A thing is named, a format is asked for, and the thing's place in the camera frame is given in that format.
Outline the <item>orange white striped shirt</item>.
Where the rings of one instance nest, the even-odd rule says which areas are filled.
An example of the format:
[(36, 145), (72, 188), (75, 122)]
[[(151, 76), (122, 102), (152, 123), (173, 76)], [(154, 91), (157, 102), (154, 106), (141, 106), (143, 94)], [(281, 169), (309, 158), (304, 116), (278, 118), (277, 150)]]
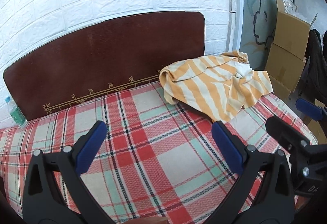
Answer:
[(159, 80), (169, 104), (182, 102), (213, 122), (227, 123), (273, 92), (268, 72), (253, 70), (240, 51), (175, 62), (160, 71)]

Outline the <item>lower cardboard box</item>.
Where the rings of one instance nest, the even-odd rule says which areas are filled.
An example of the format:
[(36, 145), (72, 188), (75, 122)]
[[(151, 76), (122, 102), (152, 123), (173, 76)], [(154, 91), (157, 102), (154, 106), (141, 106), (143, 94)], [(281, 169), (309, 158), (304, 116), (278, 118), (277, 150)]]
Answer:
[(275, 45), (270, 47), (265, 70), (269, 74), (273, 93), (283, 101), (295, 91), (305, 66), (301, 60), (285, 49)]

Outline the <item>cardboard box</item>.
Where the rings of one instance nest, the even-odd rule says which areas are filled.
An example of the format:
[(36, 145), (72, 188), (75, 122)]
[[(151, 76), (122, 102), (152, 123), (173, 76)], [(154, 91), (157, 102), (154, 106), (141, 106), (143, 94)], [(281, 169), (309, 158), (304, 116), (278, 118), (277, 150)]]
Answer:
[(295, 91), (305, 66), (301, 60), (285, 49), (275, 45), (270, 47), (265, 70), (269, 74), (273, 93), (283, 101)]
[(284, 2), (276, 0), (277, 23), (273, 43), (303, 60), (309, 38), (309, 31), (315, 24), (318, 14), (308, 22), (299, 13), (286, 12)]

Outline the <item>green label water bottle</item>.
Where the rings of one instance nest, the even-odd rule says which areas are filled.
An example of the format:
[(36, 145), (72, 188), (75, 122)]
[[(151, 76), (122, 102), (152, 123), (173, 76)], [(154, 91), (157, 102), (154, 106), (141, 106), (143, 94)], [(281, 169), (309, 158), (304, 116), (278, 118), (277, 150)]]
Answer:
[(14, 122), (19, 127), (24, 127), (27, 124), (26, 117), (24, 116), (18, 105), (15, 103), (15, 101), (12, 99), (12, 97), (8, 96), (5, 99), (5, 102), (7, 103), (8, 112)]

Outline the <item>upper cardboard box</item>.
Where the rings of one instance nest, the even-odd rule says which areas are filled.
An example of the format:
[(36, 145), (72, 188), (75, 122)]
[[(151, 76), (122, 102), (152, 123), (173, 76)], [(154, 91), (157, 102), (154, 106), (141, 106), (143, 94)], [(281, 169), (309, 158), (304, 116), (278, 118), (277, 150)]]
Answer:
[(299, 13), (286, 12), (284, 2), (276, 0), (277, 23), (273, 43), (303, 60), (309, 38), (309, 31), (315, 24), (318, 14), (308, 22)]

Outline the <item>red plaid bed sheet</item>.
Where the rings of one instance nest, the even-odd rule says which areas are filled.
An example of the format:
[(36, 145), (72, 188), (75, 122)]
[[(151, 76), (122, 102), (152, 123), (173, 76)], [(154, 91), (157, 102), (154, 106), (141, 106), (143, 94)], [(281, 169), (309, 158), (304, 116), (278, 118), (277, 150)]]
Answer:
[(1, 129), (1, 191), (19, 216), (33, 153), (72, 146), (97, 121), (106, 124), (106, 138), (81, 178), (116, 223), (150, 216), (205, 223), (237, 181), (211, 119), (169, 104), (154, 82)]

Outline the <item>dark brown headboard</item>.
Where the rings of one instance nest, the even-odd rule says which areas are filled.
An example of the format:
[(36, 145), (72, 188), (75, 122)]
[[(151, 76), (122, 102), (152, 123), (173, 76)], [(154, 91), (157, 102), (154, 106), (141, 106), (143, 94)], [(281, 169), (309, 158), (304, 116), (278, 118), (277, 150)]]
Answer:
[(176, 61), (203, 56), (205, 17), (164, 11), (118, 17), (57, 38), (3, 72), (28, 120), (158, 80)]

